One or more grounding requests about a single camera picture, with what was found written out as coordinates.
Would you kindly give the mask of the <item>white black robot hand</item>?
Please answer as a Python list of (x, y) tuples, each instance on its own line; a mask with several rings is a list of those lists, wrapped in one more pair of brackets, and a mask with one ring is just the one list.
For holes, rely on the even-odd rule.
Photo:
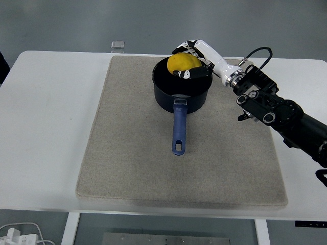
[(245, 71), (231, 65), (203, 40), (188, 40), (172, 51), (172, 54), (188, 53), (203, 60), (213, 73), (221, 78), (222, 84), (234, 87), (245, 76)]

